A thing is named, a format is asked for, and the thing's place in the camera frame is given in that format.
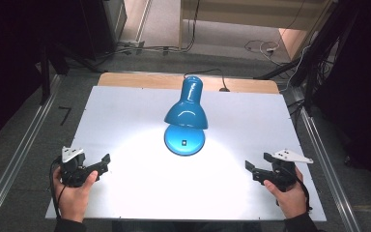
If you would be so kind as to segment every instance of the white plastic part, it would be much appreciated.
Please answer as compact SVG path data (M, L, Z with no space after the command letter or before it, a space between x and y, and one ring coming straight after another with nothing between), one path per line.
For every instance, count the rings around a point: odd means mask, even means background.
M82 153L83 153L83 149L81 148L74 149L74 148L63 147L62 148L62 162L63 163L68 162L69 160L73 159L74 157Z
M288 149L284 149L282 151L276 152L272 156L279 160L313 163L312 159L301 156Z

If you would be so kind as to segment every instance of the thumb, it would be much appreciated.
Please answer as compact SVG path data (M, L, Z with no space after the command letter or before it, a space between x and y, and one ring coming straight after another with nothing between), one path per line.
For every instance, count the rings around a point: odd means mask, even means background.
M274 195L276 198L282 193L271 181L265 180L264 186L267 188L267 190Z
M86 178L86 181L84 182L82 188L89 191L97 178L98 178L98 171L91 172L90 175Z

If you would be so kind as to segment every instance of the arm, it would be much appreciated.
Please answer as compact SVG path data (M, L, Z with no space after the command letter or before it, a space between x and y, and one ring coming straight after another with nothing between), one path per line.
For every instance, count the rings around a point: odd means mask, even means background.
M89 192L98 177L98 172L93 171L80 188L65 187L61 182L60 167L53 173L53 185L56 198L58 198L59 210L62 218L58 219L55 232L84 232L83 219L89 202Z
M303 180L302 173L296 168L297 176ZM285 226L290 232L317 232L314 222L306 212L306 197L300 183L296 182L286 192L280 191L272 182L266 180L264 185L275 196L285 216Z

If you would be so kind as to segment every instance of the blue lamp shade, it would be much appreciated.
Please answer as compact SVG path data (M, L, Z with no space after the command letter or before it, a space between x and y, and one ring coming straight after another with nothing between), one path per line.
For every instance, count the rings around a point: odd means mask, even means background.
M197 76L183 81L180 100L175 103L164 122L170 124L164 133L167 148L180 156L196 154L204 146L204 129L208 128L206 113L201 107L203 82Z

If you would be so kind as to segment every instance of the white tabletop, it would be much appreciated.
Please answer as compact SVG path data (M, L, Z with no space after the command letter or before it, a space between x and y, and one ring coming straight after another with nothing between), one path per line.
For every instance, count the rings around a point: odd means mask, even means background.
M165 114L180 93L93 88L71 146L84 149L86 166L106 154L111 162L109 171L93 185L85 217L284 219L274 197L244 167L248 160L271 170L264 152L286 148L303 155L283 97L204 91L206 143L196 155L180 157L163 140L168 126ZM310 193L312 219L327 220L307 165L297 163L297 167ZM55 218L52 203L46 217Z

